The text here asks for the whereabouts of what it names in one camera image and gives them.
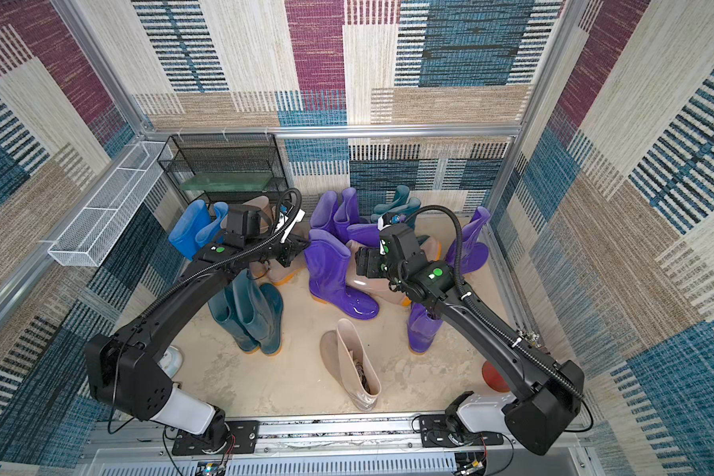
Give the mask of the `beige tall rain boot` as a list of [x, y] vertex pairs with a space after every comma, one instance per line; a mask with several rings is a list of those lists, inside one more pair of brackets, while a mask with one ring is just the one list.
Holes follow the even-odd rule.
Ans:
[[[244, 202], [244, 205], [255, 206], [260, 208], [265, 213], [267, 218], [263, 219], [261, 222], [261, 231], [265, 232], [269, 228], [269, 224], [273, 218], [269, 198], [267, 198], [267, 196], [257, 196], [257, 198], [252, 198], [251, 200]], [[281, 286], [284, 283], [287, 283], [293, 275], [305, 267], [305, 256], [303, 254], [297, 256], [290, 267], [282, 267], [276, 261], [270, 261], [265, 264], [268, 264], [270, 268], [266, 277], [275, 286]]]

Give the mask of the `purple short rain boot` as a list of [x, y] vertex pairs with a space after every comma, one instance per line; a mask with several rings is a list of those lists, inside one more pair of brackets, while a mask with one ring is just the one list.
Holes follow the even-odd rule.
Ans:
[[309, 247], [305, 249], [305, 263], [309, 269], [311, 295], [338, 307], [345, 315], [359, 321], [374, 319], [380, 307], [363, 291], [346, 283], [351, 251], [330, 232], [313, 229], [309, 232]]

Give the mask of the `large teal rain boot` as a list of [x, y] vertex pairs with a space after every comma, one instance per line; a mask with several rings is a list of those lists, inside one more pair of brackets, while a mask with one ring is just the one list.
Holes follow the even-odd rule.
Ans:
[[274, 356], [282, 347], [284, 301], [278, 289], [259, 284], [249, 270], [232, 282], [236, 315], [243, 329], [258, 344], [263, 354]]

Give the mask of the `blue rain boot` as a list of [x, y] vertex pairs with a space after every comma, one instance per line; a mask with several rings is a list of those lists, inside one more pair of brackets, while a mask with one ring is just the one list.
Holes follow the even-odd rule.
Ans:
[[186, 259], [191, 260], [200, 249], [196, 244], [196, 235], [208, 224], [210, 224], [210, 215], [206, 202], [195, 200], [188, 206], [172, 229], [169, 234], [169, 242]]
[[228, 209], [229, 205], [226, 202], [216, 202], [213, 205], [215, 213], [214, 220], [210, 222], [210, 224], [204, 226], [204, 228], [196, 234], [196, 246], [198, 246], [198, 249], [206, 246], [214, 240], [216, 234], [218, 234], [221, 229], [224, 218], [226, 218], [226, 215], [228, 214]]

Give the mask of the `slim teal rain boot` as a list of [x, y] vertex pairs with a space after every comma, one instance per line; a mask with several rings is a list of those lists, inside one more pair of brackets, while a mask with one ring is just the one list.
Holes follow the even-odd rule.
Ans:
[[253, 353], [260, 344], [241, 324], [235, 306], [232, 287], [227, 286], [208, 301], [208, 308], [214, 321], [227, 331], [244, 353]]

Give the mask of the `beige slim rain boot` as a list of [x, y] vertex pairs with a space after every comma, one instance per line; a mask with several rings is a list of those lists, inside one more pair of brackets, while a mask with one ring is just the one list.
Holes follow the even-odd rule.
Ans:
[[254, 280], [260, 280], [266, 277], [269, 273], [269, 265], [265, 263], [251, 263], [249, 265], [249, 271]]

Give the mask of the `beige short rain boot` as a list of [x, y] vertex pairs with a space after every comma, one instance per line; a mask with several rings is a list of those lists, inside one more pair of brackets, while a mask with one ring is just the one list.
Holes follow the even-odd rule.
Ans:
[[321, 360], [331, 377], [345, 390], [362, 412], [372, 411], [382, 393], [382, 385], [354, 324], [339, 319], [335, 330], [319, 341]]

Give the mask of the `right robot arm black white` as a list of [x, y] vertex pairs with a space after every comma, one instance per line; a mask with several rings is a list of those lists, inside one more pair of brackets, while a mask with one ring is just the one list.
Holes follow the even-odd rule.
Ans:
[[557, 362], [505, 323], [464, 281], [458, 263], [426, 258], [408, 221], [396, 213], [379, 218], [379, 244], [358, 252], [358, 275], [387, 279], [391, 291], [462, 334], [515, 397], [503, 410], [510, 434], [531, 453], [547, 454], [580, 414], [584, 372], [571, 360]]

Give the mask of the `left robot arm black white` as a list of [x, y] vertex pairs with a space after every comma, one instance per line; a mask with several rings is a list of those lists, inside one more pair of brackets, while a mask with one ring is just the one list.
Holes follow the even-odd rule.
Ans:
[[196, 313], [250, 263], [276, 259], [288, 265], [307, 248], [307, 240], [291, 234], [303, 219], [302, 202], [297, 188], [282, 192], [265, 232], [253, 208], [230, 208], [178, 283], [115, 333], [98, 333], [85, 345], [91, 397], [141, 422], [190, 434], [212, 452], [223, 448], [229, 436], [223, 410], [177, 388], [159, 361]]

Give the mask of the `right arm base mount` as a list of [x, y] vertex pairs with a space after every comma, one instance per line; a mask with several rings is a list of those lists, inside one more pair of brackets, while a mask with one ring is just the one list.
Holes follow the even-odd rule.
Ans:
[[470, 430], [458, 416], [462, 405], [474, 397], [473, 391], [459, 395], [442, 414], [417, 415], [410, 423], [414, 434], [420, 436], [423, 447], [458, 448], [481, 444], [502, 445], [504, 436], [492, 430]]

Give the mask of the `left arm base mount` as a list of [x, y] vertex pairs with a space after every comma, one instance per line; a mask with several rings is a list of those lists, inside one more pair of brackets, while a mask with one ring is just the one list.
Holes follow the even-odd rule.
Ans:
[[226, 420], [223, 410], [210, 422], [207, 430], [195, 436], [180, 430], [171, 449], [172, 456], [252, 454], [257, 444], [259, 420]]

